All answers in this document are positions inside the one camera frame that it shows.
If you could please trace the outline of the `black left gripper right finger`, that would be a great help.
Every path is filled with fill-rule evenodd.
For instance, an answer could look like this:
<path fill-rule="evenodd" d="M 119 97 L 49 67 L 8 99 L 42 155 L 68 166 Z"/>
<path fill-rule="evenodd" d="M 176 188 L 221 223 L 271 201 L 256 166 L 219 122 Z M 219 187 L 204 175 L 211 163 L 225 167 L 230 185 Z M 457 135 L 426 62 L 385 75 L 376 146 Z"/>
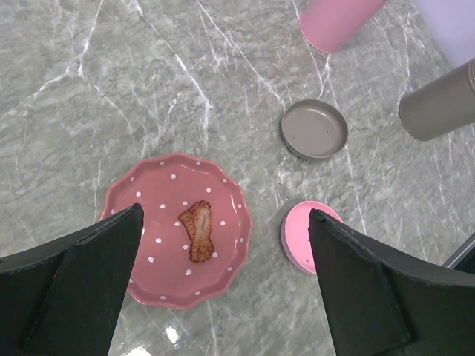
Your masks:
<path fill-rule="evenodd" d="M 317 209 L 309 241 L 337 355 L 474 353 L 474 274 L 420 260 Z"/>

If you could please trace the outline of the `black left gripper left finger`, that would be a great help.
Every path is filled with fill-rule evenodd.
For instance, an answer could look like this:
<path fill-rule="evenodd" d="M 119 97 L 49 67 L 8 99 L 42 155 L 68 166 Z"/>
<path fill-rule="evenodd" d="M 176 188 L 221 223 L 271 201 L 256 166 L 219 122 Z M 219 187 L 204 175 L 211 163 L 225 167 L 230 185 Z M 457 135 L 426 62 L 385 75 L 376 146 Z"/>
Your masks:
<path fill-rule="evenodd" d="M 1 259 L 2 355 L 106 355 L 139 248 L 135 203 Z"/>

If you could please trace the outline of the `brown fried meat piece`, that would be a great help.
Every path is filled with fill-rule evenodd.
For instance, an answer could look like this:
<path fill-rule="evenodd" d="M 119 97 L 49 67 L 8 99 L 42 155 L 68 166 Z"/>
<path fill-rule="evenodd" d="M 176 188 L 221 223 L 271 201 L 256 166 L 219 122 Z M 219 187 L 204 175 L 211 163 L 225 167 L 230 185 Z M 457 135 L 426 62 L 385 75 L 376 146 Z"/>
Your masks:
<path fill-rule="evenodd" d="M 193 263 L 204 263 L 214 253 L 211 205 L 201 200 L 193 204 L 178 217 L 189 238 L 189 259 Z"/>

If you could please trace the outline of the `pink round lid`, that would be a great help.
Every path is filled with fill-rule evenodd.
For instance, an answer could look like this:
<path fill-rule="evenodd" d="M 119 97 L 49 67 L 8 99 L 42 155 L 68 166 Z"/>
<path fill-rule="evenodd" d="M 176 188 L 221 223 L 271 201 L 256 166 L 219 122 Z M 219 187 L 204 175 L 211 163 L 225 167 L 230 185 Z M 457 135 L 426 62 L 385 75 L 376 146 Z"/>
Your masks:
<path fill-rule="evenodd" d="M 281 224 L 281 243 L 286 256 L 296 268 L 304 273 L 316 275 L 308 232 L 309 214 L 312 209 L 322 210 L 342 222 L 340 216 L 322 202 L 300 202 L 284 217 Z"/>

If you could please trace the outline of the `pink polka dot plate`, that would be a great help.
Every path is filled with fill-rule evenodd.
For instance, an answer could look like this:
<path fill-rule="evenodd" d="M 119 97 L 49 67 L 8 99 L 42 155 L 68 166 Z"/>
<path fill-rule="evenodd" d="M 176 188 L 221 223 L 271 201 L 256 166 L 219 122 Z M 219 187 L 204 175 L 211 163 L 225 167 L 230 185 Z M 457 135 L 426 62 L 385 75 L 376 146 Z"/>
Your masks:
<path fill-rule="evenodd" d="M 190 223 L 197 216 L 191 207 L 199 202 L 211 214 L 201 226 L 214 244 L 208 260 L 192 251 Z M 217 164 L 186 154 L 144 159 L 108 189 L 101 217 L 135 203 L 144 210 L 128 284 L 137 302 L 189 309 L 227 290 L 246 262 L 252 235 L 243 190 L 231 177 Z"/>

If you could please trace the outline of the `grey round lid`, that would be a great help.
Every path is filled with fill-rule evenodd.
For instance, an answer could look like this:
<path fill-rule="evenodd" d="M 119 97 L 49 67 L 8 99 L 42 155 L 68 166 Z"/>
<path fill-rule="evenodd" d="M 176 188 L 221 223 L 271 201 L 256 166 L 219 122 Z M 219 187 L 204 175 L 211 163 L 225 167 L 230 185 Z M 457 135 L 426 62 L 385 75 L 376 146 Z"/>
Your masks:
<path fill-rule="evenodd" d="M 316 161 L 335 156 L 347 144 L 348 135 L 341 113 L 321 100 L 298 101 L 281 117 L 281 138 L 287 149 L 302 159 Z"/>

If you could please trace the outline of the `grey cylindrical container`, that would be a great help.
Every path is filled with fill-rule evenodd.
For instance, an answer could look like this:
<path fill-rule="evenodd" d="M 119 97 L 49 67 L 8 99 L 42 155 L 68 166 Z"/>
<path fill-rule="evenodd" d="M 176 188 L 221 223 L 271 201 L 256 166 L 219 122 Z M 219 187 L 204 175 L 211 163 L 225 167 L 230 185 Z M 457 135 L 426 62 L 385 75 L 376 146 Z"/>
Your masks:
<path fill-rule="evenodd" d="M 414 138 L 427 142 L 474 123 L 474 60 L 404 96 L 399 118 Z"/>

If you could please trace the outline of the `pink cylindrical container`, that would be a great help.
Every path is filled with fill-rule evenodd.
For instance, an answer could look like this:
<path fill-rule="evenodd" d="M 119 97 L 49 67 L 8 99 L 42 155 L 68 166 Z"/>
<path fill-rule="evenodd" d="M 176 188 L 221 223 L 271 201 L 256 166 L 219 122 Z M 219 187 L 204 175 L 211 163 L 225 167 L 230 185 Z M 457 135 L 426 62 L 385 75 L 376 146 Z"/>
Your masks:
<path fill-rule="evenodd" d="M 383 8 L 384 0 L 314 0 L 300 14 L 308 44 L 323 53 L 340 50 Z"/>

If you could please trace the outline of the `aluminium front rail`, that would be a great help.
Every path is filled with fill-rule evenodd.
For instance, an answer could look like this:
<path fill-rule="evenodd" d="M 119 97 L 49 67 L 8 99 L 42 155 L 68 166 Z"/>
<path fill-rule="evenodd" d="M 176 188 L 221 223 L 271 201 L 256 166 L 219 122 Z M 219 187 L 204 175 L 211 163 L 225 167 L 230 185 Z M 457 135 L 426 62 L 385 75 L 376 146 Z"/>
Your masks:
<path fill-rule="evenodd" d="M 443 264 L 445 268 L 475 274 L 475 234 L 472 234 Z"/>

